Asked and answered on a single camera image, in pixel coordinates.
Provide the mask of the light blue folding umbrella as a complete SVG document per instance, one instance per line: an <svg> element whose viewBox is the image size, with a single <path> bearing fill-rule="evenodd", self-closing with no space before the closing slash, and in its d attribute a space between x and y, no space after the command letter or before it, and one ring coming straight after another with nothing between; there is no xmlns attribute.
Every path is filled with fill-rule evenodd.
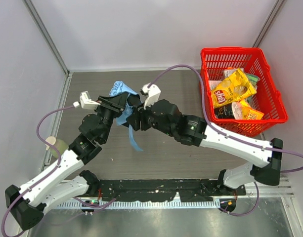
<svg viewBox="0 0 303 237"><path fill-rule="evenodd" d="M120 95L121 93L124 93L124 92L127 92L129 94L127 96L128 99L131 95L138 96L138 101L141 102L138 93L135 92L134 90L132 90L123 81L115 81L114 82L114 85L113 85L113 87L111 88L111 90L109 92L109 96L110 97L117 96L117 95ZM125 125L125 123L127 122L127 118L132 114L132 112L133 112L133 106L129 105L129 103L126 102L124 111L122 112L122 114L118 118L116 118L117 126ZM131 125L129 125L129 141L130 141L131 146L136 151L139 151L139 152L143 151L143 149L141 149L139 147L139 145L136 143L136 141L134 139L133 127Z"/></svg>

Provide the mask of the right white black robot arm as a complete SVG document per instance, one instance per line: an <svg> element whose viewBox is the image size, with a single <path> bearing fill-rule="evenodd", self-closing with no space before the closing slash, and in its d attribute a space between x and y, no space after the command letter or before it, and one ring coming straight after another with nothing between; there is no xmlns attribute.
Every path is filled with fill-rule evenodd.
<svg viewBox="0 0 303 237"><path fill-rule="evenodd" d="M244 184L257 181L268 186L280 183L281 152L273 148L282 148L283 142L274 138L271 141L255 140L226 131L215 124L208 124L203 118L182 114L177 105L162 99L151 107L144 107L139 99L130 96L129 105L132 114L127 123L133 130L158 130L177 142L226 152L246 160L246 164L234 169L224 169L219 173L217 186L220 191L234 190Z"/></svg>

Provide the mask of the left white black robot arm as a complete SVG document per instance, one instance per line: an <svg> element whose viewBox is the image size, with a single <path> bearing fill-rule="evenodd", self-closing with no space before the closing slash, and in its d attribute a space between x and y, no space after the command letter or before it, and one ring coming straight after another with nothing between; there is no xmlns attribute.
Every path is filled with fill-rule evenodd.
<svg viewBox="0 0 303 237"><path fill-rule="evenodd" d="M101 145L107 142L114 119L121 116L126 108L128 96L127 92L122 92L93 101L84 91L79 101L65 107L66 110L92 110L93 114L83 118L80 134L63 152L49 140L41 138L47 148L58 155L57 162L20 187L11 185L5 190L7 214L12 215L22 231L36 226L61 202L79 195L91 196L97 191L99 180L88 170L81 172L71 184L62 184L61 181L101 152Z"/></svg>

